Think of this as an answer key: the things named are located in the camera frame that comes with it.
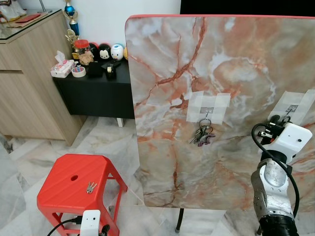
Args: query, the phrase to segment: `black cable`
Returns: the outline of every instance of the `black cable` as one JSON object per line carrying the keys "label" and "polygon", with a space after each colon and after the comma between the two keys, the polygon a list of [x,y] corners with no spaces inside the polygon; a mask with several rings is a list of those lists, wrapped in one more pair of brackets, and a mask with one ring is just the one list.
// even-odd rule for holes
{"label": "black cable", "polygon": [[252,128],[252,139],[254,140],[255,144],[262,150],[264,151],[265,153],[267,153],[270,158],[276,162],[286,173],[286,175],[289,177],[291,183],[292,183],[292,186],[294,188],[294,192],[295,192],[295,206],[294,206],[294,210],[293,210],[293,216],[295,217],[296,216],[296,213],[299,209],[299,205],[300,205],[300,194],[299,194],[299,189],[297,188],[297,185],[296,185],[296,182],[292,176],[292,174],[289,172],[289,170],[284,166],[284,164],[282,164],[279,160],[275,159],[274,156],[268,151],[266,150],[260,143],[259,141],[257,140],[256,136],[255,136],[255,130],[260,127],[260,126],[264,126],[266,128],[268,128],[267,125],[265,124],[262,124],[262,123],[259,123],[259,124],[256,124],[253,128]]}
{"label": "black cable", "polygon": [[60,225],[63,225],[63,224],[68,223],[68,222],[74,222],[74,223],[76,223],[77,225],[79,225],[79,224],[81,224],[81,222],[82,222],[82,215],[79,215],[79,216],[77,216],[77,217],[75,217],[75,218],[73,218],[73,219],[65,220],[65,221],[59,223],[58,225],[56,225],[56,226],[49,232],[49,234],[48,234],[47,236],[50,236],[50,235],[56,230],[56,228],[58,228]]}

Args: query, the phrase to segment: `black metal leg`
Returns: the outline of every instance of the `black metal leg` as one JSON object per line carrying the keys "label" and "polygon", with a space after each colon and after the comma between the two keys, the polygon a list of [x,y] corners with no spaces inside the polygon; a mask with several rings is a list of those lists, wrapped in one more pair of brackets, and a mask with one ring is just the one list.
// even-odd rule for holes
{"label": "black metal leg", "polygon": [[257,234],[261,235],[261,227],[259,226],[258,230],[257,230]]}
{"label": "black metal leg", "polygon": [[182,224],[182,220],[183,220],[183,215],[184,215],[184,208],[181,208],[179,210],[179,216],[178,216],[178,222],[177,222],[177,226],[175,229],[176,233],[179,233],[179,230],[181,229],[181,224]]}

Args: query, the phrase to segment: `tissue box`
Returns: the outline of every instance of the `tissue box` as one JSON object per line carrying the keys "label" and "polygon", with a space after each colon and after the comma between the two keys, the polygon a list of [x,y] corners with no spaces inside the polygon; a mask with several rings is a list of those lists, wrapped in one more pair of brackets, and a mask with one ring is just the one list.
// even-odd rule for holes
{"label": "tissue box", "polygon": [[74,60],[64,60],[63,64],[56,64],[51,68],[50,74],[52,77],[65,78],[70,74],[71,69],[74,67]]}

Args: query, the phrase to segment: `glass jar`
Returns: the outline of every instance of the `glass jar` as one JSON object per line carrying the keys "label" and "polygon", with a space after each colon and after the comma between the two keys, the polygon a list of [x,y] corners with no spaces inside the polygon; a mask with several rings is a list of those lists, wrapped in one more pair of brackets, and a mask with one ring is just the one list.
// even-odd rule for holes
{"label": "glass jar", "polygon": [[82,65],[89,65],[93,62],[93,54],[89,42],[84,39],[78,39],[74,42],[74,46],[78,49],[79,60]]}

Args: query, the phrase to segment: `white table leg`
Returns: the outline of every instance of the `white table leg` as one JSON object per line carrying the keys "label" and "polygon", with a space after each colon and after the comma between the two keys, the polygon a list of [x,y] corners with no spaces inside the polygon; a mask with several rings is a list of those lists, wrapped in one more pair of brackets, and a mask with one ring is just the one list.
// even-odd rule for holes
{"label": "white table leg", "polygon": [[118,126],[123,127],[124,126],[124,120],[122,118],[117,118]]}

